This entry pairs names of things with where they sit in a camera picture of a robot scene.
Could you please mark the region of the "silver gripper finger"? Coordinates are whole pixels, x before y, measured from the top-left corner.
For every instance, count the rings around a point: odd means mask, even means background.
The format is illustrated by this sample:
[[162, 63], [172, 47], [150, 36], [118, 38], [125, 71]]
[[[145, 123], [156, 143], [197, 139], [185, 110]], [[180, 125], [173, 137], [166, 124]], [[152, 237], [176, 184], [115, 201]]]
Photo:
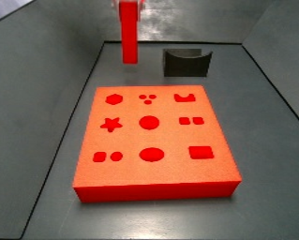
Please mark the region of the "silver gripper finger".
[[139, 6], [139, 9], [145, 9], [145, 7], [146, 7], [146, 0], [138, 0], [138, 6]]
[[119, 8], [119, 2], [121, 0], [111, 0], [111, 6], [117, 9]]

